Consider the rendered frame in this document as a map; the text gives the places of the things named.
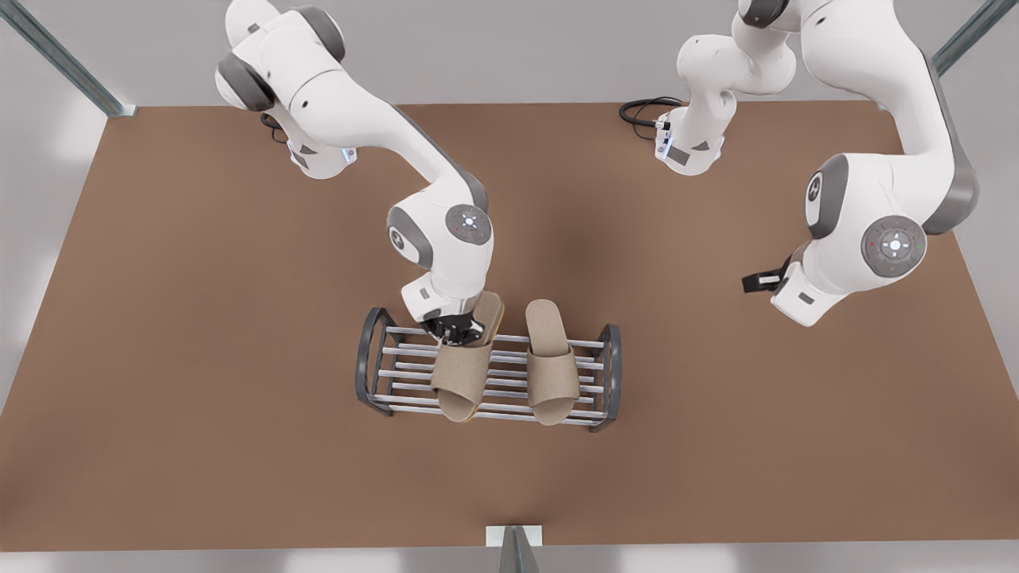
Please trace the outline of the beige slipper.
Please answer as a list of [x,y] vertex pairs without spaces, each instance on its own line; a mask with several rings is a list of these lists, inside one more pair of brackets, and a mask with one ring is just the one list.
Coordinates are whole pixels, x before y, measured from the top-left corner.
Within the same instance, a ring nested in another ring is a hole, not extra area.
[[527,352],[529,405],[537,421],[557,425],[581,396],[576,356],[565,335],[557,305],[540,298],[525,308],[530,345]]
[[441,345],[431,374],[438,406],[452,422],[466,422],[477,412],[486,388],[494,338],[505,314],[502,299],[493,291],[481,294],[474,321],[483,326],[479,340],[468,345]]

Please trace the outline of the grey metal shoe rack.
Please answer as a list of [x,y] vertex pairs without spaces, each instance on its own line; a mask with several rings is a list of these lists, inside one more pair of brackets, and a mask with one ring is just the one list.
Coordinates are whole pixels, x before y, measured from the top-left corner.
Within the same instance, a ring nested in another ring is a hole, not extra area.
[[[499,334],[489,359],[486,388],[476,417],[536,422],[527,396],[525,335]],[[595,341],[571,340],[576,355],[580,395],[565,425],[603,431],[616,421],[622,394],[622,341],[615,324],[607,324]],[[431,373],[438,341],[425,330],[396,325],[389,312],[374,307],[361,329],[354,390],[361,403],[382,415],[396,412],[441,414]]]

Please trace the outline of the silver frame post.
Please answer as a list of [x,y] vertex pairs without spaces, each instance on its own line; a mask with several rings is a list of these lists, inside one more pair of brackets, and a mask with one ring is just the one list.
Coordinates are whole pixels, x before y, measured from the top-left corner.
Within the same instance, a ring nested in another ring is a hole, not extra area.
[[936,75],[943,76],[967,51],[973,48],[1019,0],[984,0],[968,21],[933,54]]
[[533,548],[542,545],[541,525],[486,526],[486,546],[500,546],[498,573],[540,573]]
[[135,105],[121,103],[18,0],[0,0],[0,18],[14,29],[109,119],[128,119],[137,114]]

